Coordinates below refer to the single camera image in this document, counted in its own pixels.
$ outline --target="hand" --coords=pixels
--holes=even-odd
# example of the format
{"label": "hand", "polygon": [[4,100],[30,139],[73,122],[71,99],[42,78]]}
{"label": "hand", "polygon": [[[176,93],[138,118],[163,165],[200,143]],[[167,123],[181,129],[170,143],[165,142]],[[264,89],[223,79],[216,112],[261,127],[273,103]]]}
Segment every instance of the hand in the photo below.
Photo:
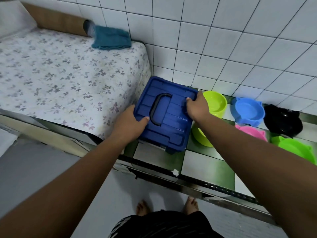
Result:
{"label": "hand", "polygon": [[197,98],[193,101],[191,98],[187,100],[187,113],[196,123],[200,123],[204,118],[209,116],[208,103],[202,91],[199,91]]}
{"label": "hand", "polygon": [[144,117],[138,122],[133,115],[134,107],[135,105],[131,105],[117,117],[110,138],[117,138],[128,144],[141,135],[150,118]]}

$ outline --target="box lid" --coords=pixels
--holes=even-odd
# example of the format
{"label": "box lid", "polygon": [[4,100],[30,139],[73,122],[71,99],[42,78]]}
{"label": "box lid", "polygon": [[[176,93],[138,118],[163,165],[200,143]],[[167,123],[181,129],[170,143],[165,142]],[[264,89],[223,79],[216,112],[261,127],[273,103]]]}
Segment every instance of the box lid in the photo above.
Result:
{"label": "box lid", "polygon": [[195,100],[198,91],[159,77],[151,77],[134,109],[140,121],[150,121],[140,139],[181,152],[186,148],[192,119],[186,112],[186,98]]}

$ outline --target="white tile floor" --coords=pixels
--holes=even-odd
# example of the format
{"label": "white tile floor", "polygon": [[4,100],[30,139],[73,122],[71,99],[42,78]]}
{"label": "white tile floor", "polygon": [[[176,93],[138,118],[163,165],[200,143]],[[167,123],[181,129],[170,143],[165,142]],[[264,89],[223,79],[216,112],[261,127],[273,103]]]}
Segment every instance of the white tile floor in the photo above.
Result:
{"label": "white tile floor", "polygon": [[[44,144],[19,140],[0,157],[0,217],[77,160]],[[117,221],[134,213],[141,199],[154,211],[180,211],[186,198],[182,193],[135,180],[133,175],[111,171],[72,237],[107,237]],[[287,238],[276,226],[202,200],[198,204],[214,230],[225,238]]]}

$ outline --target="teal towel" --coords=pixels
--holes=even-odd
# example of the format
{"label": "teal towel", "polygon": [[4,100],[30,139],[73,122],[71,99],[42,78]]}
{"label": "teal towel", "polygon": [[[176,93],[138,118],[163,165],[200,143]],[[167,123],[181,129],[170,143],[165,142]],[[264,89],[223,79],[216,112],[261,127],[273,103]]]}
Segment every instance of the teal towel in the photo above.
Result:
{"label": "teal towel", "polygon": [[95,26],[95,41],[91,47],[101,50],[129,48],[131,38],[129,33],[122,29]]}

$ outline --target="bed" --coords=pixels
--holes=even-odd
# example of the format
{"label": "bed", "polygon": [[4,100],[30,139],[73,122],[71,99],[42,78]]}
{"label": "bed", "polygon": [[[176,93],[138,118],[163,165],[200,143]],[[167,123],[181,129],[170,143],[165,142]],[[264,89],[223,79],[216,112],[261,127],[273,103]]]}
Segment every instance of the bed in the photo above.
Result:
{"label": "bed", "polygon": [[105,139],[151,76],[144,44],[91,48],[92,38],[46,29],[0,42],[0,109]]}

